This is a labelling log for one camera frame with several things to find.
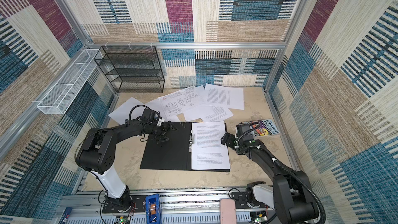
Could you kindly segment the red folder black inside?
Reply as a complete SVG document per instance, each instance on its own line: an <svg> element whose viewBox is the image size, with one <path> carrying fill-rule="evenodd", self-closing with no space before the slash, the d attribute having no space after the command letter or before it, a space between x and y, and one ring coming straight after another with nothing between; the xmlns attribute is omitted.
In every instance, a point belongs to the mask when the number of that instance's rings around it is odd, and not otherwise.
<svg viewBox="0 0 398 224"><path fill-rule="evenodd" d="M197 171L191 169L192 124L194 122L173 122L178 131L169 131L168 142L157 144L154 137L148 137L140 169Z"/></svg>

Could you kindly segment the printed text sheet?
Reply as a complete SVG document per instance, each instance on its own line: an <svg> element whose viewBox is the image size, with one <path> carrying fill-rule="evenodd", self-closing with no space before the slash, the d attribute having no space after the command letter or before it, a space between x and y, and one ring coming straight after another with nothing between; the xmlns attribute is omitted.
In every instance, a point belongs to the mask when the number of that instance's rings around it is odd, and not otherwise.
<svg viewBox="0 0 398 224"><path fill-rule="evenodd" d="M194 122L192 124L191 169L197 171L230 171L228 148L221 144L226 124Z"/></svg>

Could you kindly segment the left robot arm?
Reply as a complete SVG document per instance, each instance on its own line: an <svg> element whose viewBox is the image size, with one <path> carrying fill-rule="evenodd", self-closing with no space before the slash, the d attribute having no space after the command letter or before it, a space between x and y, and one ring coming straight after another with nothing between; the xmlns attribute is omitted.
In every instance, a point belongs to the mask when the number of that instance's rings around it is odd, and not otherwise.
<svg viewBox="0 0 398 224"><path fill-rule="evenodd" d="M122 182L114 167L117 144L142 135L151 135L159 144L169 141L166 135L177 130L172 122L161 117L159 111L140 104L130 110L123 124L112 128L90 129L76 150L75 162L93 174L102 185L105 204L115 206L123 213L132 208L133 200L128 186Z"/></svg>

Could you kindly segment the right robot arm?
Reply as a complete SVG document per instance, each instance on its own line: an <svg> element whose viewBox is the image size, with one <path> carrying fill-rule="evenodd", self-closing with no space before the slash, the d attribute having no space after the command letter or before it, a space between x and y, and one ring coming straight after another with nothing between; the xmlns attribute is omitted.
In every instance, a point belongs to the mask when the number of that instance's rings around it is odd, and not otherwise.
<svg viewBox="0 0 398 224"><path fill-rule="evenodd" d="M282 163L262 141L252 137L251 133L260 126L258 122L240 123L235 135L227 132L220 139L222 145L252 160L272 180L272 185L262 181L247 185L248 205L270 207L275 212L271 219L278 218L282 224L306 224L311 220L324 224L326 211L307 174Z"/></svg>

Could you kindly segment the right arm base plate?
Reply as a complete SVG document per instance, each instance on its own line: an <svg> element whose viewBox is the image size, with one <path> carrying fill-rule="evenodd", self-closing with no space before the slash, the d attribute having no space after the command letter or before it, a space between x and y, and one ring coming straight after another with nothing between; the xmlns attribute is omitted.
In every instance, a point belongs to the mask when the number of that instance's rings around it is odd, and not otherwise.
<svg viewBox="0 0 398 224"><path fill-rule="evenodd" d="M234 200L236 209L246 208L266 208L268 205L255 200L253 197L247 196L245 192L232 190L228 193L230 199Z"/></svg>

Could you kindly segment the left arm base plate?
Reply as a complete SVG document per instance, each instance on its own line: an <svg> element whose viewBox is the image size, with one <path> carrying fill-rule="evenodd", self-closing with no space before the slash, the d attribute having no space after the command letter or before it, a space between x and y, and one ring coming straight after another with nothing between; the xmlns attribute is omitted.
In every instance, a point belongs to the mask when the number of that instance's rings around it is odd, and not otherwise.
<svg viewBox="0 0 398 224"><path fill-rule="evenodd" d="M147 195L130 195L126 201L106 199L102 207L102 214L132 214L146 211Z"/></svg>

